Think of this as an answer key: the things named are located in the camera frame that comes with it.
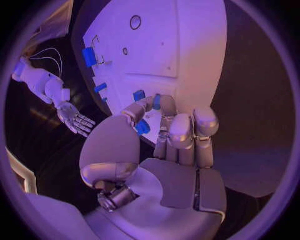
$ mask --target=cable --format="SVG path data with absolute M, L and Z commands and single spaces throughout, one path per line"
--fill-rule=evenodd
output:
M 54 50 L 59 55 L 59 59 L 60 59 L 60 72 L 61 72 L 61 75 L 62 75 L 63 74 L 63 60 L 62 60 L 62 56 L 61 56 L 60 52 L 56 48 L 54 48 L 54 47 L 46 48 L 46 49 L 44 49 L 44 50 L 42 50 L 42 51 L 40 51 L 40 52 L 38 52 L 38 53 L 30 56 L 30 58 L 35 57 L 35 56 L 37 56 L 37 55 L 39 55 L 39 54 L 41 54 L 43 52 L 49 51 L 49 50 Z
M 61 72 L 60 65 L 59 65 L 58 61 L 56 61 L 54 58 L 52 58 L 52 57 L 37 57 L 37 58 L 35 58 L 35 57 L 30 57 L 29 59 L 31 59 L 31 60 L 42 60 L 42 59 L 51 59 L 51 60 L 53 60 L 54 62 L 56 62 L 57 66 L 58 66 L 59 77 L 60 77 L 60 78 L 62 77 L 62 72 Z

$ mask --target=blue object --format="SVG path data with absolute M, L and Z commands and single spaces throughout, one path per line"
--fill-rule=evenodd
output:
M 143 90 L 139 90 L 139 91 L 136 91 L 133 94 L 133 97 L 134 97 L 134 101 L 137 102 L 137 101 L 139 101 L 141 99 L 146 98 L 146 95 L 145 95 L 145 92 Z
M 97 59 L 95 56 L 94 49 L 92 47 L 88 47 L 82 50 L 82 54 L 85 60 L 86 66 L 89 68 L 93 65 L 97 64 Z
M 159 110 L 161 109 L 161 95 L 156 94 L 153 100 L 153 109 Z
M 97 93 L 99 93 L 101 90 L 106 89 L 107 87 L 108 87 L 108 86 L 107 86 L 106 83 L 102 83 L 101 85 L 96 86 L 96 87 L 94 88 L 94 92 L 97 94 Z
M 150 132 L 150 126 L 149 124 L 142 119 L 136 126 L 135 129 L 138 132 L 138 135 L 148 134 Z

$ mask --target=wire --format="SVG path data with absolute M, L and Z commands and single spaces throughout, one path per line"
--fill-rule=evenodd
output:
M 35 58 L 35 57 L 30 57 L 29 59 L 31 59 L 31 60 L 42 60 L 42 59 L 51 59 L 51 60 L 53 60 L 54 62 L 56 62 L 57 66 L 58 66 L 59 77 L 60 77 L 60 78 L 62 77 L 61 67 L 60 67 L 58 61 L 56 61 L 54 58 L 52 58 L 52 57 L 37 57 L 37 58 Z
M 43 52 L 49 51 L 49 50 L 54 50 L 59 55 L 59 59 L 60 59 L 60 72 L 61 72 L 61 75 L 62 75 L 63 74 L 63 60 L 62 60 L 62 56 L 61 56 L 60 52 L 56 48 L 54 48 L 54 47 L 46 48 L 46 49 L 44 49 L 44 50 L 42 50 L 42 51 L 40 51 L 40 52 L 38 52 L 38 53 L 30 56 L 30 58 L 33 58 L 33 57 L 35 57 L 35 56 L 37 56 L 37 55 L 39 55 L 39 54 L 41 54 Z

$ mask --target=dark floor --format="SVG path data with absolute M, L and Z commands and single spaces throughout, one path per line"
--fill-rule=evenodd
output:
M 75 1 L 74 16 L 80 3 Z M 57 48 L 62 55 L 62 79 L 65 87 L 71 89 L 71 103 L 82 114 L 97 124 L 101 123 L 107 115 L 99 110 L 85 85 L 73 54 L 70 35 L 41 44 L 37 52 L 48 47 Z M 57 73 L 56 65 L 51 61 L 39 60 L 32 64 Z M 39 194 L 73 204 L 84 215 L 98 207 L 96 192 L 87 187 L 80 176 L 79 159 L 85 138 L 68 130 L 58 119 L 56 109 L 39 100 L 23 83 L 11 81 L 9 86 L 5 130 L 7 147 L 34 171 Z M 140 161 L 152 157 L 153 151 L 141 141 Z M 244 227 L 270 198 L 256 199 L 229 188 L 226 193 L 227 217 L 215 238 L 217 240 L 227 239 Z

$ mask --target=round hole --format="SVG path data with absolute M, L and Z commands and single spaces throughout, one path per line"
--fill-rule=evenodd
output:
M 128 55 L 128 49 L 126 47 L 123 48 L 123 54 Z
M 130 27 L 132 30 L 137 30 L 142 24 L 142 19 L 140 16 L 135 15 L 130 20 Z

